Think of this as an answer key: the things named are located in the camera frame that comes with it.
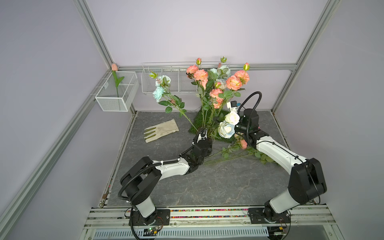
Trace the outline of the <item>pink peony flower stem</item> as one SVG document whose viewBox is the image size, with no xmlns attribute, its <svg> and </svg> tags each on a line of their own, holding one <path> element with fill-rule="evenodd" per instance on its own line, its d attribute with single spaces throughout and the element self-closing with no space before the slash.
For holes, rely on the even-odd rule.
<svg viewBox="0 0 384 240">
<path fill-rule="evenodd" d="M 220 152 L 220 157 L 217 158 L 217 159 L 212 159 L 211 157 L 205 161 L 203 163 L 203 165 L 205 166 L 208 166 L 208 165 L 213 165 L 213 164 L 218 164 L 218 163 L 223 163 L 223 162 L 227 162 L 227 161 L 232 161 L 232 160 L 238 160 L 238 159 L 252 159 L 252 160 L 257 160 L 257 161 L 260 161 L 262 164 L 266 164 L 266 163 L 275 163 L 276 161 L 274 161 L 271 157 L 269 157 L 268 155 L 260 152 L 260 151 L 257 151 L 257 150 L 244 150 L 244 151 L 240 151 L 238 153 L 235 153 L 235 152 L 232 152 L 232 153 L 229 153 L 229 152 L 223 152 L 221 153 Z"/>
</svg>

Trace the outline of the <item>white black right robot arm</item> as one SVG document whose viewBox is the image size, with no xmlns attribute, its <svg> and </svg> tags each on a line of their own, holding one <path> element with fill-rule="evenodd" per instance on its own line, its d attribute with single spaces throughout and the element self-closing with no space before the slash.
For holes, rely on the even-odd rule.
<svg viewBox="0 0 384 240">
<path fill-rule="evenodd" d="M 249 147 L 266 154 L 290 175 L 287 189 L 264 205 L 263 218 L 268 223 L 275 223 L 287 217 L 290 209 L 320 199 L 326 193 L 327 185 L 321 163 L 317 159 L 307 159 L 290 151 L 259 128 L 256 107 L 262 99 L 261 92 L 248 96 L 239 106 L 237 114 L 255 95 L 258 99 L 254 107 L 243 111 L 239 123 L 235 125 L 235 133 L 244 137 Z"/>
</svg>

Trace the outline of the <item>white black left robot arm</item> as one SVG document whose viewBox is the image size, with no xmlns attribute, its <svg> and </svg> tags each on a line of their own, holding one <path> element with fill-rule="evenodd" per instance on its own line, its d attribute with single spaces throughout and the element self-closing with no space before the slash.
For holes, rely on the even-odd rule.
<svg viewBox="0 0 384 240">
<path fill-rule="evenodd" d="M 193 173 L 212 153 L 212 146 L 213 140 L 208 137 L 208 129 L 202 128 L 195 135 L 192 146 L 174 160 L 153 161 L 149 157 L 141 158 L 120 179 L 118 198 L 130 203 L 147 225 L 152 223 L 158 214 L 151 193 L 158 182 Z"/>
</svg>

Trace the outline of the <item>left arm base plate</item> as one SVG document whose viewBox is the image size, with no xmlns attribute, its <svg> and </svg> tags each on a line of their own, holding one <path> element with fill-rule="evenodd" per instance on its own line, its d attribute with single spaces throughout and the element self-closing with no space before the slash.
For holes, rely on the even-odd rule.
<svg viewBox="0 0 384 240">
<path fill-rule="evenodd" d="M 168 226 L 171 220 L 169 209 L 156 209 L 151 215 L 144 218 L 139 211 L 133 210 L 130 223 L 133 226 Z"/>
</svg>

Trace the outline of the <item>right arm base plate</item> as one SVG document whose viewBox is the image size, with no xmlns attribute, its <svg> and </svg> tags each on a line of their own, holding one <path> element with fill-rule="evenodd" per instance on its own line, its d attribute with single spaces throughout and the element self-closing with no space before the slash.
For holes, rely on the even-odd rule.
<svg viewBox="0 0 384 240">
<path fill-rule="evenodd" d="M 291 217 L 288 211 L 280 214 L 274 213 L 270 208 L 264 207 L 249 208 L 248 216 L 251 224 L 290 224 Z"/>
</svg>

